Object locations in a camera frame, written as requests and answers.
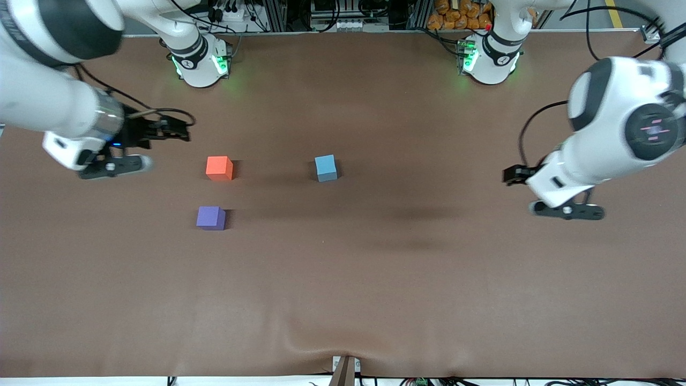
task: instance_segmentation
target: table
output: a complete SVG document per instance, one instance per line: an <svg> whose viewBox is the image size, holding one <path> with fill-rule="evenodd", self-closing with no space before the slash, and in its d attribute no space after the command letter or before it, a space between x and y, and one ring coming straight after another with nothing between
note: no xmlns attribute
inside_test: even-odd
<svg viewBox="0 0 686 386"><path fill-rule="evenodd" d="M423 34L248 37L209 89L153 38L88 63L199 123L142 151L153 171L102 181L5 130L0 376L308 374L340 354L374 376L686 376L686 152L600 186L603 221L529 215L501 170L592 59L579 33L525 51L495 87ZM564 109L542 114L529 158L569 134ZM327 154L343 177L317 183ZM237 178L208 180L210 155ZM197 229L201 205L230 229Z"/></svg>

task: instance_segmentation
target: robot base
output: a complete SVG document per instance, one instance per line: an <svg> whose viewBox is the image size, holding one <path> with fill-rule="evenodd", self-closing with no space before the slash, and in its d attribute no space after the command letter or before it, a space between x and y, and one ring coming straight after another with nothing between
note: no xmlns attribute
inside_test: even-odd
<svg viewBox="0 0 686 386"><path fill-rule="evenodd" d="M507 56L502 56L506 61L505 65L496 65L493 59L484 53L484 38L479 34L474 34L465 41L458 43L458 53L464 53L463 58L458 57L458 69L460 73L471 75L476 81L483 84L498 84L503 82L515 70L519 53L511 60Z"/></svg>
<svg viewBox="0 0 686 386"><path fill-rule="evenodd" d="M208 54L198 63L196 69L185 69L175 61L178 78L188 85L203 89L214 85L219 79L228 79L231 70L233 47L213 35L204 35L208 41Z"/></svg>
<svg viewBox="0 0 686 386"><path fill-rule="evenodd" d="M103 179L122 174L147 172L152 168L152 159L145 155L125 155L123 157L105 157L94 161L78 172L81 179Z"/></svg>

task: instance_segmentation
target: cable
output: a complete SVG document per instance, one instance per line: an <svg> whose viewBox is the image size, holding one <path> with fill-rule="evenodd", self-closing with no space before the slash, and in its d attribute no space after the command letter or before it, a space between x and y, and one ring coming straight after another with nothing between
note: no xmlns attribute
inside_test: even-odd
<svg viewBox="0 0 686 386"><path fill-rule="evenodd" d="M238 49L241 48L241 42L243 41L243 35L246 34L246 32L243 32L241 36L238 37L238 43L236 43L236 49L233 50L231 53L231 58L233 59L238 55Z"/></svg>
<svg viewBox="0 0 686 386"><path fill-rule="evenodd" d="M192 14L188 13L185 9L181 8L181 6L178 5L178 3L176 2L176 0L170 0L170 1L171 1L172 4L174 4L174 5L178 8L178 10L180 10L181 12L183 12L184 14L186 14L186 16L190 17L190 18L193 19L193 20L200 21L200 22L205 23L205 24L210 25L210 26L219 27L219 28L224 28L224 29L226 30L227 33L228 33L229 31L231 31L231 32L234 33L234 34L237 34L237 33L238 33L238 32L236 32L236 31L234 31L233 29L229 28L229 26L227 26L227 25L219 25L219 24L214 24L214 23L209 22L209 21L202 20L201 18L199 18L199 17L197 17L197 16L195 16L195 15L192 15Z"/></svg>
<svg viewBox="0 0 686 386"><path fill-rule="evenodd" d="M589 12L598 11L598 10L615 10L615 11L620 11L620 12L625 12L625 13L628 13L628 14L632 14L632 15L634 15L634 16L636 16L636 17L639 17L639 18L643 19L644 21L647 21L647 22L648 22L648 25L647 25L646 27L651 27L651 26L654 25L655 28L657 28L658 31L660 31L660 37L666 36L664 27L663 27L660 23L657 22L657 19L651 19L650 17L646 16L645 14L642 14L642 13L640 13L640 12L631 10L631 9L629 9L629 8L623 8L623 7L613 7L613 6L605 6L605 5L603 5L603 6L601 6L601 7L586 8L586 9L584 9L584 10L579 10L579 11L574 11L574 12L566 13L566 14L562 15L562 17L560 17L560 20L566 19L567 17L574 16L574 15L576 15L576 14L582 14L582 13L585 13L585 12L586 12L586 13L589 13ZM657 47L657 45L651 46L651 47L649 47L649 48L647 48L647 49L641 51L640 53L634 55L633 58L637 58L637 57L639 57L640 55L643 55L644 53L650 51L651 49L653 49L653 48L655 48L655 47ZM660 53L660 56L657 58L657 60L660 60L660 59L662 59L662 58L664 58L664 57L665 57L665 52L662 51L662 52Z"/></svg>
<svg viewBox="0 0 686 386"><path fill-rule="evenodd" d="M312 14L311 9L307 9L305 6L310 5L311 8L311 3L308 0L302 0L300 2L300 22L303 24L305 29L310 32L312 31L312 26L310 26L311 18L310 21L305 20L305 16L309 13L310 15Z"/></svg>
<svg viewBox="0 0 686 386"><path fill-rule="evenodd" d="M168 113L179 113L179 114L186 115L186 116L191 120L190 123L187 123L187 126L193 126L193 125L195 125L195 124L197 123L196 118L195 118L192 114L190 114L188 111L184 111L184 110L181 110L181 109L175 109L175 108L172 108L172 107L163 107L163 108L155 109L154 107L151 107L149 104L143 103L143 102L140 101L139 99L137 99L137 98L135 98L135 97L133 97L133 96L131 96L131 95L129 95L129 94L123 92L122 90L119 90L119 89L116 88L116 87L112 87L112 86L110 86L109 84L107 84L107 83L103 82L102 80L98 79L98 78L97 78L95 75L93 75L93 74L92 74L83 64L79 63L79 64L77 64L77 65L74 66L74 67L79 67L79 68L80 68L80 69L81 69L90 79L93 79L93 81L95 81L97 84L99 84L99 85L105 87L107 90L110 90L110 91L112 91L112 92L118 93L119 95L121 95L121 96L123 96L123 97L125 97L125 98L128 98L128 99L132 100L133 102L136 102L137 104L140 104L141 106L145 107L145 108L147 109L147 111L144 111L143 114L140 115L141 117L144 116L144 115L149 115L149 114L153 114L153 113L154 113L154 114L157 114L157 115L160 115L160 116L162 116L162 114L160 114L160 113L164 113L164 112L168 112Z"/></svg>
<svg viewBox="0 0 686 386"><path fill-rule="evenodd" d="M472 30L471 28L465 28L465 29L468 30L468 31L474 32L475 34L481 36L482 38L485 38L485 37L488 36L488 34L480 34L479 32L477 32L477 31L475 31L475 30Z"/></svg>
<svg viewBox="0 0 686 386"><path fill-rule="evenodd" d="M439 40L439 39L440 39L440 40L443 40L443 41L446 42L446 43L458 44L458 41L454 41L454 40L452 40L452 39L446 39L446 38L440 37L440 36L438 35L438 31L436 31L436 33L434 34L433 32L431 32L431 31L429 31L429 30L427 30L426 28L423 28L423 27L414 27L414 28L412 28L412 30L422 31L422 32L424 32L425 34L429 35L430 37L432 37L432 38L434 38L434 39L436 39L436 40Z"/></svg>
<svg viewBox="0 0 686 386"><path fill-rule="evenodd" d="M384 8L382 11L374 14L372 11L372 8L369 8L369 11L364 10L364 7L362 5L365 4L365 2L366 2L365 0L359 0L357 2L357 10L359 11L359 13L361 13L365 17L375 18L375 17L386 16L388 14L390 3L386 2L386 8Z"/></svg>
<svg viewBox="0 0 686 386"><path fill-rule="evenodd" d="M438 42L439 42L440 45L442 45L443 48L444 48L446 51L448 51L450 54L453 54L454 56L460 56L460 54L458 54L457 52L455 52L455 51L453 51L452 49L450 49L450 47L448 47L448 45L445 44L445 42L443 41L442 38L438 38Z"/></svg>
<svg viewBox="0 0 686 386"><path fill-rule="evenodd" d="M174 109L172 107L163 107L161 109L150 109L148 111L141 111L140 113L131 114L128 117L130 119L133 119L133 118L145 117L146 115L150 115L150 114L157 114L157 115L161 116L162 114L160 114L160 113L179 113L179 114L186 115L191 120L190 123L186 124L186 126L188 126L188 127L194 126L196 123L198 123L198 120L196 119L196 117L193 114L189 113L188 111L184 111L181 109Z"/></svg>
<svg viewBox="0 0 686 386"><path fill-rule="evenodd" d="M125 98L128 98L128 99L130 99L130 100L136 102L137 104L140 104L141 106L145 107L145 108L148 109L148 110L154 110L152 107L150 107L150 105L145 104L145 103L141 102L140 100L138 100L138 99L132 97L131 95L129 95L129 94L123 92L122 90L119 90L119 89L117 89L116 87L112 87L112 86L110 86L109 84L107 84L107 83L103 82L102 80L98 79L98 78L97 78L95 75L93 75L93 74L86 68L86 66L84 66L83 64L79 63L79 64L77 64L77 65L74 66L74 67L77 67L77 66L78 66L78 67L79 67L79 68L80 68L80 69L81 69L90 79L93 79L97 84L99 84L99 85L105 87L106 89L109 89L109 90L111 90L111 91L114 91L115 93L118 93L119 95L121 95L121 96L123 96L123 97L125 97Z"/></svg>
<svg viewBox="0 0 686 386"><path fill-rule="evenodd" d="M591 8L591 0L588 0L588 4L586 5L586 9L589 10ZM591 13L586 12L586 46L589 48L589 52L591 53L591 56L595 61L599 61L600 58L598 58L598 55L595 54L593 51L593 48L591 47Z"/></svg>
<svg viewBox="0 0 686 386"><path fill-rule="evenodd" d="M524 124L524 127L521 128L521 131L519 132L519 139L518 139L518 142L517 142L517 143L518 143L518 146L519 146L519 157L521 158L521 162L522 162L522 164L523 164L524 166L529 166L529 163L528 163L528 161L527 161L527 159L526 159L526 155L524 154L524 134L526 133L526 130L529 128L529 125L531 124L531 121L533 121L534 118L535 118L538 114L542 113L543 111L546 111L546 110L551 109L551 108L553 108L553 107L562 106L562 105L567 104L567 103L568 103L568 100L563 100L563 101L560 101L560 102L555 102L555 103L548 104L548 105L546 105L546 106L544 106L544 107L541 107L537 112L531 114L531 116L529 117L529 119L526 120L526 123ZM575 384L575 383L564 383L564 382L561 382L561 381L552 381L552 382L548 382L548 383L545 384L545 386L553 386L553 385L578 386L578 384Z"/></svg>
<svg viewBox="0 0 686 386"><path fill-rule="evenodd" d="M84 74L81 73L81 69L77 65L74 65L72 67L74 68L74 71L76 72L76 77L78 78L78 80L83 82L84 81Z"/></svg>
<svg viewBox="0 0 686 386"><path fill-rule="evenodd" d="M333 2L333 7L331 8L331 22L329 23L329 25L326 28L321 30L320 33L326 32L326 31L330 30L331 28L333 28L333 26L336 25L336 23L338 22L339 16L341 15L341 5L338 2L339 0L331 0L331 1Z"/></svg>
<svg viewBox="0 0 686 386"><path fill-rule="evenodd" d="M569 6L569 8L567 8L567 10L565 11L565 14L562 15L562 17L565 17L565 16L567 16L567 14L569 14L569 12L571 11L571 9L574 8L574 6L576 5L576 2L577 2L577 1L578 1L578 0L574 0L574 1L571 2L571 5Z"/></svg>
<svg viewBox="0 0 686 386"><path fill-rule="evenodd" d="M459 54L459 53L453 51L453 50L446 44L446 43L457 44L458 41L454 41L454 40L451 40L451 39L442 38L442 37L440 37L440 36L438 35L438 31L436 31L436 33L433 34L431 31L427 30L426 28L422 28L422 27L415 27L415 28L412 28L412 29L413 29L413 30L422 31L422 32L426 33L427 35L429 35L430 37L436 39L436 40L440 43L440 45L443 46L443 49L445 49L446 51L448 51L451 55L459 56L459 57L463 57L463 56L464 56L463 54Z"/></svg>
<svg viewBox="0 0 686 386"><path fill-rule="evenodd" d="M250 2L250 5L252 6L252 12L255 13L254 15L248 8L248 2ZM255 18L255 24L257 24L257 26L260 27L260 30L262 30L262 32L269 32L269 30L267 30L267 27L265 27L264 24L262 24L262 20L260 20L259 14L257 13L257 9L255 8L255 3L253 3L252 0L246 0L246 10L248 11L251 17Z"/></svg>

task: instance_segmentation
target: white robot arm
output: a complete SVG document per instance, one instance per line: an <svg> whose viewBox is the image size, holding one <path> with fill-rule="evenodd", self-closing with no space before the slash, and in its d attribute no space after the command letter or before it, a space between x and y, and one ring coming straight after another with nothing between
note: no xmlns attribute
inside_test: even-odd
<svg viewBox="0 0 686 386"><path fill-rule="evenodd" d="M599 220L604 211L574 197L597 184L653 166L684 144L686 30L684 2L651 3L663 21L666 62L605 58L584 72L569 94L574 134L541 164L504 170L504 182L526 183L542 216Z"/></svg>
<svg viewBox="0 0 686 386"><path fill-rule="evenodd" d="M181 71L191 86L213 84L226 74L215 65L226 43L201 35L185 15L187 22L159 16L174 9L168 0L0 0L0 122L45 132L43 148L82 178L147 170L148 158L115 160L110 147L189 140L186 124L164 115L146 120L151 112L141 114L64 69L115 53L126 15L154 26L175 60L186 65Z"/></svg>
<svg viewBox="0 0 686 386"><path fill-rule="evenodd" d="M519 51L533 26L528 8L560 10L573 0L491 0L495 17L493 27L485 34L467 38L476 52L467 59L464 72L484 84L503 82L515 70Z"/></svg>

